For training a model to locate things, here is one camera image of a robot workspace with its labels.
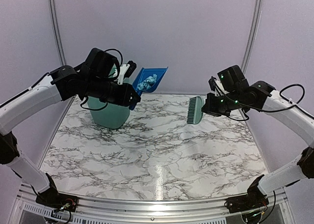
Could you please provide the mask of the green hand brush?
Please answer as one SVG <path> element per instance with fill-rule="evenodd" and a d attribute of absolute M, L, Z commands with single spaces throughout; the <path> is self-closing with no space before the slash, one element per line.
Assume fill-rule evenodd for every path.
<path fill-rule="evenodd" d="M 201 122 L 203 117 L 202 106 L 204 100 L 201 96 L 195 96 L 189 99 L 187 111 L 187 124 L 197 125 Z"/>

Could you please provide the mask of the blue plastic dustpan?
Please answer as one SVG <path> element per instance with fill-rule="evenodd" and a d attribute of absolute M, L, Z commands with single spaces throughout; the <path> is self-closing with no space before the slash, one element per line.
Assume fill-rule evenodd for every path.
<path fill-rule="evenodd" d="M 131 85 L 139 97 L 142 93 L 152 93 L 157 89 L 167 70 L 168 67 L 142 68 Z"/>

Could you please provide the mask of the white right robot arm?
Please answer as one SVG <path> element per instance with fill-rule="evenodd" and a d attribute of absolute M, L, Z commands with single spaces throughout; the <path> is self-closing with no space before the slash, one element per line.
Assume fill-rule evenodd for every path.
<path fill-rule="evenodd" d="M 299 83 L 305 88 L 305 97 L 301 101 L 300 106 L 308 113 L 314 115 L 313 83 L 309 79 L 298 79 L 293 81 L 293 83 Z M 302 94 L 302 90 L 299 87 L 293 88 L 295 90 L 288 89 L 283 94 L 286 97 L 297 100 L 300 98 L 299 94 Z M 274 171 L 290 162 L 307 147 L 306 143 L 296 133 L 270 116 L 254 110 L 250 110 L 248 115 L 250 117 L 248 128 L 259 147 L 265 161 L 264 163 L 269 171 Z M 313 203 L 314 179 L 302 179 L 296 184 L 285 188 L 285 191 L 290 202 L 297 203 L 298 200 L 298 202 L 303 201 L 306 204 Z"/>

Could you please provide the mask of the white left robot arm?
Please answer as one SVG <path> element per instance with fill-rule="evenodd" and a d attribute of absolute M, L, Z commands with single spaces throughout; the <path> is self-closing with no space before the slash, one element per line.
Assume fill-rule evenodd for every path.
<path fill-rule="evenodd" d="M 117 67 L 112 78 L 83 75 L 83 65 L 62 66 L 46 73 L 33 86 L 22 91 L 0 106 L 0 163 L 11 168 L 37 192 L 36 201 L 57 207 L 68 197 L 58 192 L 53 179 L 42 172 L 31 159 L 18 149 L 18 141 L 12 133 L 17 125 L 42 109 L 78 95 L 86 102 L 88 97 L 101 102 L 128 107 L 140 101 L 131 84 L 123 80 L 136 69 L 129 61 Z"/>

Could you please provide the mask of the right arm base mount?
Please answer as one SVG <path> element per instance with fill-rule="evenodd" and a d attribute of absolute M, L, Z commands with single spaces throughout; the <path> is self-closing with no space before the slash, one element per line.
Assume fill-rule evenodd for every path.
<path fill-rule="evenodd" d="M 229 213 L 236 213 L 264 207 L 268 204 L 268 198 L 265 196 L 246 194 L 227 198 L 224 206 L 229 210 Z"/>

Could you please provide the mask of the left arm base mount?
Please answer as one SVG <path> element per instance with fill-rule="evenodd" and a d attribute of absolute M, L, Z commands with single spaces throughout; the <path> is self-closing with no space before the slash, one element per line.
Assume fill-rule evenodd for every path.
<path fill-rule="evenodd" d="M 78 197 L 64 193 L 53 196 L 36 195 L 36 203 L 60 210 L 64 207 L 66 211 L 75 212 L 78 204 Z"/>

